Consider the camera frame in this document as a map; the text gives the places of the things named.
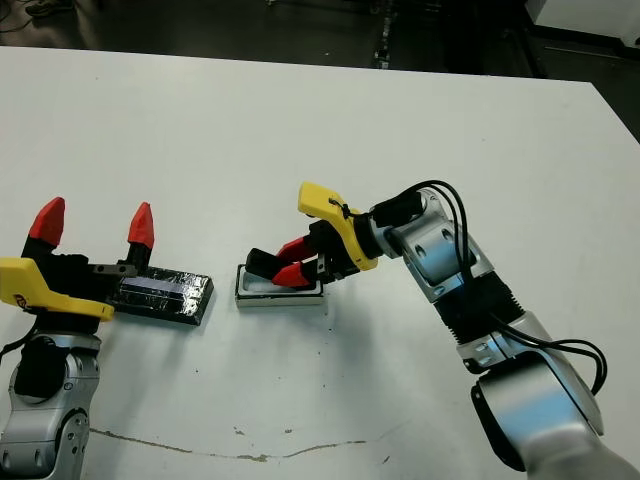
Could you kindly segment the left gripper yellow bracket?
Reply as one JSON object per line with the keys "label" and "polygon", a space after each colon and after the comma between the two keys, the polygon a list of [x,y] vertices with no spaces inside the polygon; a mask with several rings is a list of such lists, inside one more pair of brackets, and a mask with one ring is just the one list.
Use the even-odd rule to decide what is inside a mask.
{"label": "left gripper yellow bracket", "polygon": [[111,300],[121,280],[138,274],[131,264],[149,263],[154,246],[151,206],[142,202],[131,221],[129,264],[91,264],[83,255],[48,255],[60,243],[64,215],[65,200],[53,198],[36,215],[23,257],[1,259],[1,301],[34,315],[38,331],[95,333],[101,323],[113,319]]}

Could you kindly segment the right gripper yellow bracket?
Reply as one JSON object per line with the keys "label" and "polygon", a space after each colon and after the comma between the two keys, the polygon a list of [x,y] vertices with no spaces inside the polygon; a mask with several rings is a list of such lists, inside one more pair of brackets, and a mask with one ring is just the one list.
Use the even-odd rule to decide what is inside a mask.
{"label": "right gripper yellow bracket", "polygon": [[[369,213],[352,209],[334,190],[308,181],[300,186],[298,210],[316,221],[309,226],[309,238],[287,242],[276,254],[277,264],[284,267],[271,279],[274,285],[309,289],[318,279],[332,283],[378,266],[383,252]],[[315,255],[317,260],[302,262]]]}

